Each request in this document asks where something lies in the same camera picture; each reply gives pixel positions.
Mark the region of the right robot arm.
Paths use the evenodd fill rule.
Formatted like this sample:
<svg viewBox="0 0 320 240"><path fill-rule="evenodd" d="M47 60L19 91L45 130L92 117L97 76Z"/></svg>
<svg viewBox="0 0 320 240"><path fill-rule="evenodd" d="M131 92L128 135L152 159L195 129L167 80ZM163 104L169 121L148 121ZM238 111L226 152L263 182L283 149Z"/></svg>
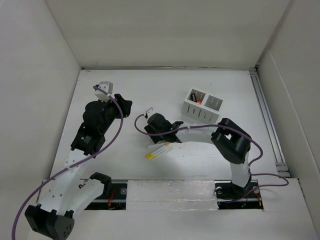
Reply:
<svg viewBox="0 0 320 240"><path fill-rule="evenodd" d="M231 182L221 190L220 197L235 200L249 192L252 177L249 173L249 151L251 142L244 136L248 134L232 120L223 118L216 126L188 126L183 121L170 123L160 113L147 113L147 125L144 130L156 144L169 143L206 143L214 145L220 154L230 163Z"/></svg>

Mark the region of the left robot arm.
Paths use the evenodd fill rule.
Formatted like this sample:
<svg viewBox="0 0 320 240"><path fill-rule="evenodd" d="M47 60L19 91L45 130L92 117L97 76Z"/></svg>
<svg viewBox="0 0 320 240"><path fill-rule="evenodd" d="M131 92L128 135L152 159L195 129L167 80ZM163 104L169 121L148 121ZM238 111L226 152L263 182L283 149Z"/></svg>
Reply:
<svg viewBox="0 0 320 240"><path fill-rule="evenodd" d="M37 205L29 205L25 218L30 228L52 240L66 240L75 225L75 216L96 198L107 198L112 179L93 173L86 184L79 186L88 165L101 153L105 134L115 119L123 120L131 113L133 102L120 94L102 95L85 106L83 122L70 145L65 171L53 178L48 193Z"/></svg>

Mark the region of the white marker orange-yellow cap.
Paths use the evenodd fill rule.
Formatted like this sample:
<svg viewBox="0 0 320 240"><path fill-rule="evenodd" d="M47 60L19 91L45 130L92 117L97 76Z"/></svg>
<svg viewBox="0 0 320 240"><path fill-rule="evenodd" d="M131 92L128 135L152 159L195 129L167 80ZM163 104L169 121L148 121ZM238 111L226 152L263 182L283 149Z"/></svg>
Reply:
<svg viewBox="0 0 320 240"><path fill-rule="evenodd" d="M154 152L148 154L145 158L146 159L154 159L155 157L157 157L159 154L165 152L167 149L170 148L170 145L164 145L161 148L155 150Z"/></svg>

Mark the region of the white marker yellow cap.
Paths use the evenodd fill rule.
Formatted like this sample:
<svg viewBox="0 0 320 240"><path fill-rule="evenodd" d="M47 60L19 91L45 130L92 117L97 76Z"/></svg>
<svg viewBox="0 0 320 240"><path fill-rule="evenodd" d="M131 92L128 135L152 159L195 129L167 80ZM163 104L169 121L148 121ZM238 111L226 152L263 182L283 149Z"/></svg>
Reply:
<svg viewBox="0 0 320 240"><path fill-rule="evenodd" d="M149 160L153 160L159 156L165 155L166 153L170 152L172 149L173 149L172 146L165 147L163 149L160 149L158 152L151 153L147 158Z"/></svg>

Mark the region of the yellow-capped black highlighter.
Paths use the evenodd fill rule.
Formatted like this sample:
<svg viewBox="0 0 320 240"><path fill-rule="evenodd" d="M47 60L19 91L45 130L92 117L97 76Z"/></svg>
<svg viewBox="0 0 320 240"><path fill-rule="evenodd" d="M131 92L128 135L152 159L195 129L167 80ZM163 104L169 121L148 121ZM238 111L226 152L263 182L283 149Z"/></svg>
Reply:
<svg viewBox="0 0 320 240"><path fill-rule="evenodd" d="M190 96L189 96L189 100L197 103L198 102L197 94L196 93L191 93Z"/></svg>

